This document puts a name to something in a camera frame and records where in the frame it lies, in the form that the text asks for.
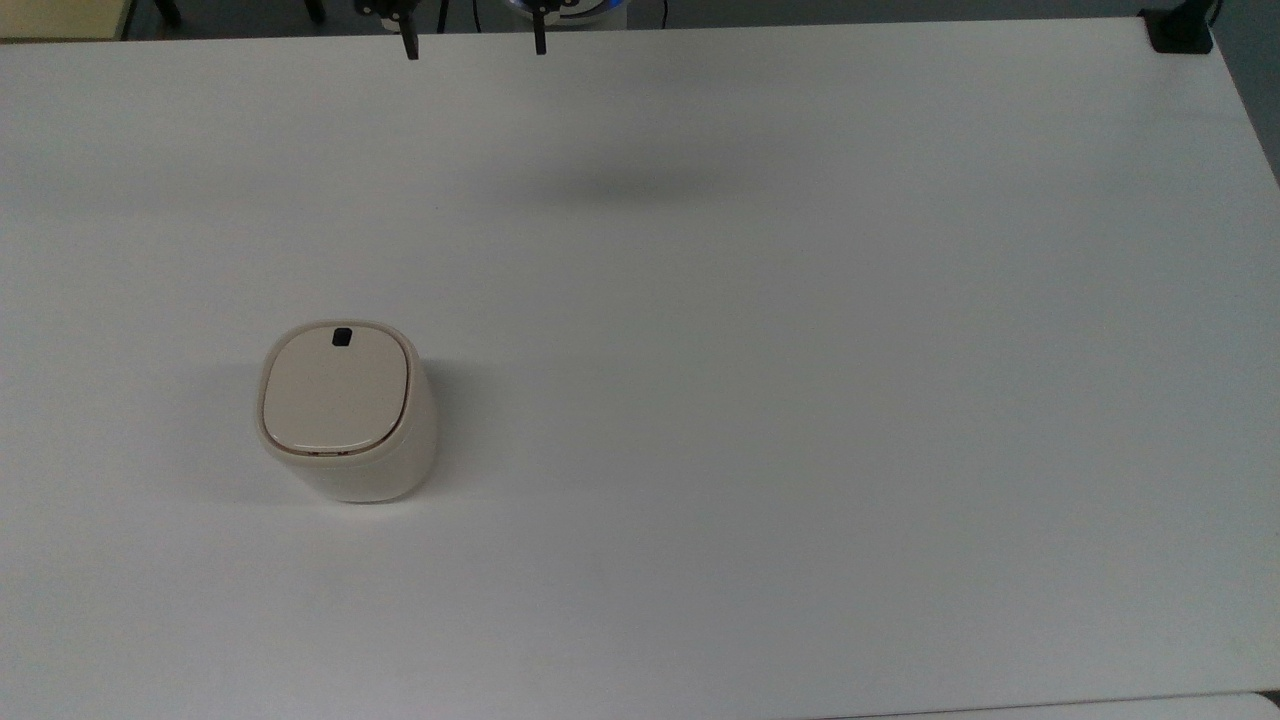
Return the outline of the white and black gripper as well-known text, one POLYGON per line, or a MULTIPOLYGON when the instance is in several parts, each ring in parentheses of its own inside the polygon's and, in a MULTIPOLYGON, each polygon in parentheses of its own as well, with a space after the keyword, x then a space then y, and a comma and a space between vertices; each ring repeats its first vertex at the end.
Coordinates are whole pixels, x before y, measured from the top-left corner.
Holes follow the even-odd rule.
MULTIPOLYGON (((535 53, 545 56, 547 47, 547 17, 562 12, 566 1, 516 1, 517 8, 530 13, 535 53)), ((419 32, 416 28, 413 12, 419 1, 356 1, 355 10, 362 15, 398 17, 398 31, 404 46, 406 56, 416 61, 420 59, 419 32)))

